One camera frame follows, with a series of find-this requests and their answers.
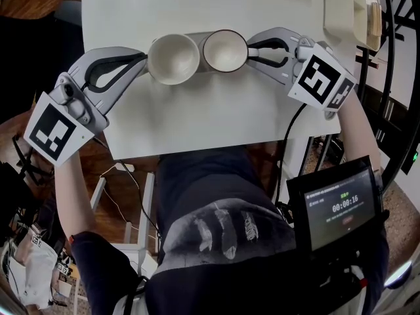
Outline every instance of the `timer display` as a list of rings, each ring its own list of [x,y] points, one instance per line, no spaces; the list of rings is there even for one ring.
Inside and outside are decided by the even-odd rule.
[[[375,216],[368,170],[304,196],[312,250],[342,238]]]

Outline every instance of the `cup handle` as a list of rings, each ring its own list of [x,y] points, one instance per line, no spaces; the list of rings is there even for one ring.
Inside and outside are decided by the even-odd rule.
[[[248,57],[260,57],[260,50],[257,48],[248,48]]]

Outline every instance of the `person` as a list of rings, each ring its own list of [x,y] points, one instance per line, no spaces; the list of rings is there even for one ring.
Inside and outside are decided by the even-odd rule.
[[[354,91],[338,116],[346,159],[369,155],[373,170],[380,170],[375,137]],[[56,169],[55,181],[58,215],[94,315],[296,314],[305,301],[294,231],[265,194],[243,146],[161,157],[159,266],[127,309],[138,276],[128,258],[94,232],[78,154]],[[364,314],[383,290],[389,255],[384,232],[368,251]]]

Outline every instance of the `white table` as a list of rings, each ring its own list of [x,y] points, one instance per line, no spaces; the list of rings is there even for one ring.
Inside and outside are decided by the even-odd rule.
[[[83,0],[85,50],[124,46],[148,52],[168,33],[233,29],[246,39],[273,27],[326,40],[349,71],[355,45],[323,30],[324,0]],[[115,159],[281,140],[301,103],[244,66],[230,74],[196,74],[176,87],[149,75],[135,80],[108,114]],[[307,107],[290,138],[338,133],[337,118]]]

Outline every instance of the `white cup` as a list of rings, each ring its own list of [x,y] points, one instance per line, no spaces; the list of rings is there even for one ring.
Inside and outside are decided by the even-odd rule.
[[[170,34],[153,42],[147,69],[160,83],[176,85],[190,79],[199,63],[200,51],[196,43],[186,35]]]
[[[236,31],[218,30],[201,45],[205,62],[218,72],[240,69],[250,56],[259,56],[259,50],[248,48],[247,41]]]

